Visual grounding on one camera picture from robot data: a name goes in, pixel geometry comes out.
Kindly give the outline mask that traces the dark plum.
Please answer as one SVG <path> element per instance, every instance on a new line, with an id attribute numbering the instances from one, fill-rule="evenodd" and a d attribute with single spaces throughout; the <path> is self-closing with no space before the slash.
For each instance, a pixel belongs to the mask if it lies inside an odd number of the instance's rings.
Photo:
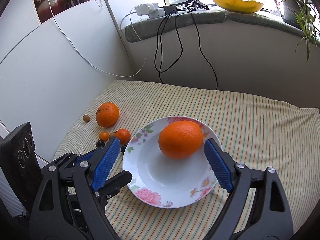
<path id="1" fill-rule="evenodd" d="M 105 146 L 105 142 L 100 139 L 95 143 L 95 145 L 96 145 L 97 148 L 104 147 Z"/>
<path id="2" fill-rule="evenodd" d="M 120 150 L 121 150 L 122 154 L 125 153 L 126 147 L 127 147 L 127 145 L 122 145 L 121 146 Z"/>

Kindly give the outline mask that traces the small brown round fruit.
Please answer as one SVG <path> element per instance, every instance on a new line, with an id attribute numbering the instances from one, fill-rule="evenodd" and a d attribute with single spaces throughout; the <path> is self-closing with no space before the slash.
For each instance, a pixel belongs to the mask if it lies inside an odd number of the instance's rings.
<path id="1" fill-rule="evenodd" d="M 84 122 L 89 122 L 90 121 L 90 116 L 89 115 L 84 115 L 82 117 L 82 119 L 84 120 Z"/>

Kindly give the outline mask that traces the large orange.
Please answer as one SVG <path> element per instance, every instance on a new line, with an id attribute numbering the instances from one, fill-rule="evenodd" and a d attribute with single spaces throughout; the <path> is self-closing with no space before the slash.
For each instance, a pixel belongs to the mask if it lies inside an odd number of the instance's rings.
<path id="1" fill-rule="evenodd" d="M 183 120 L 164 127 L 158 137 L 161 152 L 172 159 L 183 159 L 195 153 L 203 143 L 203 134 L 195 122 Z"/>
<path id="2" fill-rule="evenodd" d="M 117 122 L 119 115 L 119 108 L 114 103 L 106 102 L 98 107 L 95 118 L 99 126 L 108 128 Z"/>

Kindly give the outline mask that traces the small orange kumquat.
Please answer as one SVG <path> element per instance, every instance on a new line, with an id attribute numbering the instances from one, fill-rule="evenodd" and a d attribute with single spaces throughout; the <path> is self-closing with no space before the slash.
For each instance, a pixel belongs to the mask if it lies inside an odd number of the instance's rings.
<path id="1" fill-rule="evenodd" d="M 103 131 L 99 134 L 99 139 L 103 142 L 107 142 L 109 139 L 109 133 L 107 131 Z"/>

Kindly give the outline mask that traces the brown kiwi fruit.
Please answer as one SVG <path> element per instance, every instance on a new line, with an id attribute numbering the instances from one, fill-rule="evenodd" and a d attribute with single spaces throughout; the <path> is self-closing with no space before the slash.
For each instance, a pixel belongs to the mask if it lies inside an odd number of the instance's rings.
<path id="1" fill-rule="evenodd" d="M 115 132 L 112 132 L 112 133 L 109 134 L 109 137 L 110 137 L 110 138 L 111 138 L 111 137 L 115 137 L 115 134 L 116 134 Z"/>

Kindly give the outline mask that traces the stemmed mandarin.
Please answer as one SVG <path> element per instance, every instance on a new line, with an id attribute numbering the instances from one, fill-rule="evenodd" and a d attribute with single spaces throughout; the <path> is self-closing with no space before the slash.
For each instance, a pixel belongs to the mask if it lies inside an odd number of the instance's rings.
<path id="1" fill-rule="evenodd" d="M 130 141 L 131 134 L 127 129 L 121 128 L 116 130 L 115 137 L 119 139 L 122 145 L 126 145 Z"/>

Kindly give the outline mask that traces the floral white plate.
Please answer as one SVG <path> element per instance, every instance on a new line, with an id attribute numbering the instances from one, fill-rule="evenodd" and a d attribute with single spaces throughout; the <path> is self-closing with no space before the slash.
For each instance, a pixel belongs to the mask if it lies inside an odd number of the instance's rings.
<path id="1" fill-rule="evenodd" d="M 140 128 L 126 147 L 122 168 L 132 174 L 130 191 L 148 205 L 164 209 L 185 207 L 204 198 L 217 184 L 203 146 L 183 159 L 172 159 L 161 152 L 161 130 L 182 120 L 197 123 L 204 140 L 214 139 L 221 144 L 207 124 L 187 116 L 166 116 Z"/>

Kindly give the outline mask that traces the grey windowsill mat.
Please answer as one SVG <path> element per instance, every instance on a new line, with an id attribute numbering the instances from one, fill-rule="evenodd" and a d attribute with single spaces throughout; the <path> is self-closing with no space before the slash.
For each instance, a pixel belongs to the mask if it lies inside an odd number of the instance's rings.
<path id="1" fill-rule="evenodd" d="M 258 25 L 262 27 L 277 29 L 279 31 L 289 33 L 303 38 L 302 30 L 291 26 L 284 22 L 275 21 L 259 14 L 240 14 L 237 12 L 228 12 L 225 10 L 210 10 L 196 12 L 180 12 L 179 14 L 171 14 L 160 18 L 141 20 L 133 24 L 129 24 L 124 29 L 125 39 L 127 42 L 138 42 L 155 37 L 160 33 L 167 33 L 176 28 L 184 28 L 190 25 L 204 24 L 220 24 L 227 20 Z"/>

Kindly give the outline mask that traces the potted spider plant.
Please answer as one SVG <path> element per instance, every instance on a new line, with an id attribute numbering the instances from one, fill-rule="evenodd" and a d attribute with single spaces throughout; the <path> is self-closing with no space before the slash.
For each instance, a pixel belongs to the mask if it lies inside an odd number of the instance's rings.
<path id="1" fill-rule="evenodd" d="M 311 46 L 319 47 L 319 15 L 311 0 L 276 0 L 283 7 L 283 21 L 302 31 L 297 43 L 306 45 L 306 62 L 310 59 Z"/>

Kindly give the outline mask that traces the yellow bowl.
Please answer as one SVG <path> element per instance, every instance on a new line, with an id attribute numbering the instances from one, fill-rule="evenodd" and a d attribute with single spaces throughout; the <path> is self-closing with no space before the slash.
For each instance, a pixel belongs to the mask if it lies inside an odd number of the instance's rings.
<path id="1" fill-rule="evenodd" d="M 230 12 L 253 14 L 262 9 L 263 3 L 243 0 L 213 0 L 218 6 Z"/>

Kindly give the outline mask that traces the white power strip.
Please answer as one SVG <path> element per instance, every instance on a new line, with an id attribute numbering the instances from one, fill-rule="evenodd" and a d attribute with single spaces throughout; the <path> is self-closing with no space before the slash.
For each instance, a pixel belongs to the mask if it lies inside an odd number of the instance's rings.
<path id="1" fill-rule="evenodd" d="M 165 16 L 165 10 L 158 6 L 158 3 L 144 3 L 134 7 L 138 16 L 148 15 L 149 19 Z"/>

